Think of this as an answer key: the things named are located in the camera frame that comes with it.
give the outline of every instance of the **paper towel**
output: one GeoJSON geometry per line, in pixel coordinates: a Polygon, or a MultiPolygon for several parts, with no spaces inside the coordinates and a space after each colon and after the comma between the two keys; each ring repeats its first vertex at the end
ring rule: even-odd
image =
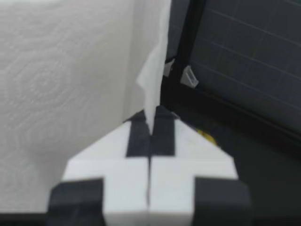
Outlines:
{"type": "Polygon", "coordinates": [[[152,128],[169,8],[0,0],[0,212],[44,212],[66,161],[143,107],[152,128]]]}

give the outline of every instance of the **torn paper towel piece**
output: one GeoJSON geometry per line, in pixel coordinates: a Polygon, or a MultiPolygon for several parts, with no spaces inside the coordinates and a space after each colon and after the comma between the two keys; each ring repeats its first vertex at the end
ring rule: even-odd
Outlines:
{"type": "Polygon", "coordinates": [[[152,128],[169,7],[0,0],[0,212],[44,212],[67,160],[143,107],[152,128]]]}

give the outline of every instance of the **black frame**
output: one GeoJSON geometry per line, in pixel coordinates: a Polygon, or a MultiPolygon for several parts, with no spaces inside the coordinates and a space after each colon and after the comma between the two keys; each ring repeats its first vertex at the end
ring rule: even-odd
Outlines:
{"type": "Polygon", "coordinates": [[[174,110],[175,104],[180,104],[209,115],[276,146],[277,150],[285,155],[301,160],[300,132],[245,109],[201,85],[192,89],[180,83],[183,70],[189,64],[205,4],[206,0],[190,0],[173,68],[169,77],[163,78],[161,104],[170,111],[174,110]]]}

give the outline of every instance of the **white paper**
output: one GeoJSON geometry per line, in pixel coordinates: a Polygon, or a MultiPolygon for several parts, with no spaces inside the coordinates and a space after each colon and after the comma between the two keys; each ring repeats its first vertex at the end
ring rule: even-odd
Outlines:
{"type": "Polygon", "coordinates": [[[169,8],[0,0],[0,212],[44,212],[67,160],[143,107],[152,128],[169,8]]]}

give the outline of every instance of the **black block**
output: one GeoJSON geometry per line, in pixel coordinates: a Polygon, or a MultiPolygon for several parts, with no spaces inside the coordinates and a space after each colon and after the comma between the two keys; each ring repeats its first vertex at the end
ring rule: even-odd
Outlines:
{"type": "Polygon", "coordinates": [[[237,180],[196,178],[192,225],[251,225],[251,199],[247,186],[237,180]]]}
{"type": "Polygon", "coordinates": [[[50,196],[47,226],[105,226],[103,180],[62,183],[50,196]]]}

